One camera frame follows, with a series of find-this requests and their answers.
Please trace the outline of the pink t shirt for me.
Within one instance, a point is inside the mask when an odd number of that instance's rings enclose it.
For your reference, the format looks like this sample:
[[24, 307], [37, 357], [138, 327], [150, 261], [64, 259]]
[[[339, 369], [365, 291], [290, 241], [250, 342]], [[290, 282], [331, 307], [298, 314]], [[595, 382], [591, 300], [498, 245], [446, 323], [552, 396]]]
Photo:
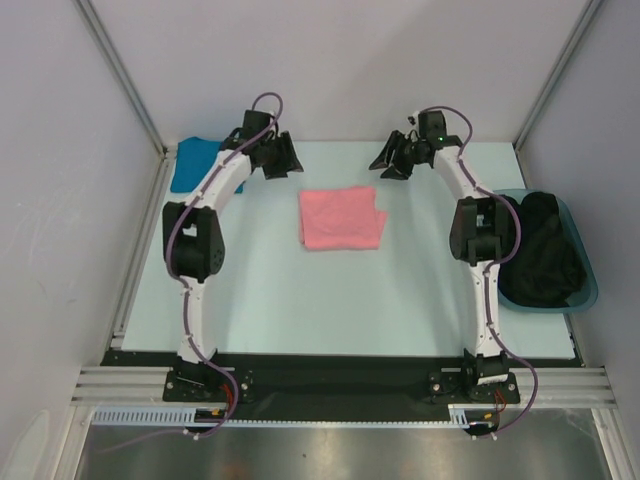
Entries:
[[388, 218], [371, 186], [299, 192], [299, 239], [310, 251], [377, 250]]

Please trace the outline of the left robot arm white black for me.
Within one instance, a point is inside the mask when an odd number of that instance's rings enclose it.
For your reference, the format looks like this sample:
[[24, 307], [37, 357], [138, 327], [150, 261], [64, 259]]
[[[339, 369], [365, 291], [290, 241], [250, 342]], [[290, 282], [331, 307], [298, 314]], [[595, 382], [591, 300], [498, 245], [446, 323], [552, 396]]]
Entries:
[[280, 115], [255, 108], [222, 142], [210, 170], [182, 201], [162, 210], [163, 255], [169, 276], [182, 286], [182, 340], [178, 357], [191, 364], [214, 355], [216, 344], [205, 333], [204, 292], [224, 263], [226, 247], [220, 225], [236, 190], [261, 169], [267, 179], [300, 173], [303, 167], [291, 135], [279, 129]]

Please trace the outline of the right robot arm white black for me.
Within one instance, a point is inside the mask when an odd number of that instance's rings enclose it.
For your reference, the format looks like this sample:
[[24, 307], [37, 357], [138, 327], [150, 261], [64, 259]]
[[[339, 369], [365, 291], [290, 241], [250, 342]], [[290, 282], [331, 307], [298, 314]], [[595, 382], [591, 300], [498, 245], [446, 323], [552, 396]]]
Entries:
[[509, 352], [499, 326], [498, 277], [502, 264], [511, 260], [521, 240], [521, 227], [513, 207], [486, 187], [465, 160], [473, 129], [465, 139], [447, 130], [445, 113], [459, 112], [434, 106], [408, 118], [412, 130], [394, 130], [369, 165], [383, 179], [407, 180], [414, 167], [426, 164], [449, 188], [456, 200], [449, 233], [453, 258], [466, 266], [471, 345], [464, 350], [460, 374], [463, 393], [484, 401], [497, 387], [514, 388], [509, 378]]

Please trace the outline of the folded blue t shirt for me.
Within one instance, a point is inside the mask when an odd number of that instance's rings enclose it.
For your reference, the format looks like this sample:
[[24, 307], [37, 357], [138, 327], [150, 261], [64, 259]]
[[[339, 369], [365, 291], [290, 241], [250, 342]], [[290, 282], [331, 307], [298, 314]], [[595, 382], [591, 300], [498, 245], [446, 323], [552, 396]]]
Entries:
[[190, 137], [178, 144], [175, 169], [169, 190], [174, 194], [191, 193], [208, 175], [216, 161], [221, 143]]

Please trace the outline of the black t shirt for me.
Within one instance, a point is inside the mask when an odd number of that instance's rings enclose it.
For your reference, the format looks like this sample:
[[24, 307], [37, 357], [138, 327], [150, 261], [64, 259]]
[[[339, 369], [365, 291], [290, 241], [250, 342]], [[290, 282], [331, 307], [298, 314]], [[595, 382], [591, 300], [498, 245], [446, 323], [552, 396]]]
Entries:
[[534, 191], [520, 201], [505, 199], [517, 213], [521, 241], [515, 256], [499, 272], [499, 288], [524, 307], [560, 308], [587, 278], [583, 262], [566, 237], [557, 198]]

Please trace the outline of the teal plastic basket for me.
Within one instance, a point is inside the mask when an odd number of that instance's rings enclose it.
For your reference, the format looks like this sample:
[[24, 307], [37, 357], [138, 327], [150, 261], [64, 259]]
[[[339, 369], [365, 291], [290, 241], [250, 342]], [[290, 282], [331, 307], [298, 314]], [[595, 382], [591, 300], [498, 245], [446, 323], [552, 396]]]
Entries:
[[540, 190], [497, 193], [512, 204], [522, 230], [516, 255], [500, 267], [500, 304], [535, 314], [572, 314], [594, 306], [597, 281], [566, 203]]

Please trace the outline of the left aluminium corner post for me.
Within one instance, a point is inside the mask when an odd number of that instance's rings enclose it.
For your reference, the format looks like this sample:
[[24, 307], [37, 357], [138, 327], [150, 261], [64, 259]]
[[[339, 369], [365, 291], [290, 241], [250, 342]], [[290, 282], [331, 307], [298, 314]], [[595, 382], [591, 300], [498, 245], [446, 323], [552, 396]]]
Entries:
[[135, 85], [133, 78], [131, 77], [116, 45], [111, 38], [111, 35], [107, 31], [98, 10], [94, 6], [93, 2], [89, 0], [73, 0], [72, 4], [76, 8], [89, 35], [93, 39], [107, 68], [113, 75], [116, 84], [124, 95], [126, 102], [132, 109], [147, 139], [151, 143], [155, 152], [159, 155], [159, 158], [164, 159], [167, 154], [168, 147], [162, 140], [159, 130], [145, 105], [142, 95]]

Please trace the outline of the aluminium corner post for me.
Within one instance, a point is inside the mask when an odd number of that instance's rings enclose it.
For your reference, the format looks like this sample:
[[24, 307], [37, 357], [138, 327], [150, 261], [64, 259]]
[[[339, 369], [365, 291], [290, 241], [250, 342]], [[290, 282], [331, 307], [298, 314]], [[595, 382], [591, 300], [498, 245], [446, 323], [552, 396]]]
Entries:
[[544, 115], [555, 91], [560, 86], [566, 72], [568, 71], [574, 56], [581, 48], [605, 5], [605, 0], [589, 0], [585, 3], [566, 39], [566, 42], [560, 50], [549, 75], [547, 76], [539, 94], [531, 106], [531, 109], [527, 113], [515, 140], [512, 143], [516, 153], [519, 153], [522, 150], [530, 134]]
[[72, 4], [76, 8], [89, 35], [93, 39], [107, 68], [113, 75], [116, 84], [124, 95], [126, 102], [132, 109], [147, 139], [151, 143], [155, 152], [159, 155], [159, 158], [164, 159], [167, 154], [168, 147], [162, 140], [159, 130], [145, 105], [142, 95], [135, 85], [133, 78], [131, 77], [116, 45], [111, 38], [111, 35], [107, 31], [98, 10], [94, 6], [93, 2], [89, 0], [73, 0]]

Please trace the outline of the right aluminium corner post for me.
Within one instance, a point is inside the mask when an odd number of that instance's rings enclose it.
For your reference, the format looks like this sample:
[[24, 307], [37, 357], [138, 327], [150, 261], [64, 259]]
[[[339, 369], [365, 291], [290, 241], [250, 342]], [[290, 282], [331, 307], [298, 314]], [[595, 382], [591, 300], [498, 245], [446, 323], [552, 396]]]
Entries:
[[531, 106], [531, 109], [527, 113], [515, 140], [512, 143], [516, 153], [519, 153], [522, 150], [530, 134], [544, 115], [555, 91], [560, 86], [566, 72], [568, 71], [574, 56], [581, 48], [605, 5], [605, 0], [589, 0], [585, 3], [566, 39], [566, 42], [560, 50], [549, 75], [547, 76], [539, 94]]

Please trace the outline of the aluminium front frame rail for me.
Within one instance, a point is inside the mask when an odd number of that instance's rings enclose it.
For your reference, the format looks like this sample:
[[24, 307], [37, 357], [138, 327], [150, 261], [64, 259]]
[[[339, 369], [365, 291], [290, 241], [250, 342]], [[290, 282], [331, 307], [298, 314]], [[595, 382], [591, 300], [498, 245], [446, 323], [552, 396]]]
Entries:
[[[81, 369], [71, 402], [77, 405], [158, 405], [169, 367], [95, 366]], [[533, 406], [613, 409], [616, 400], [602, 368], [539, 368]]]

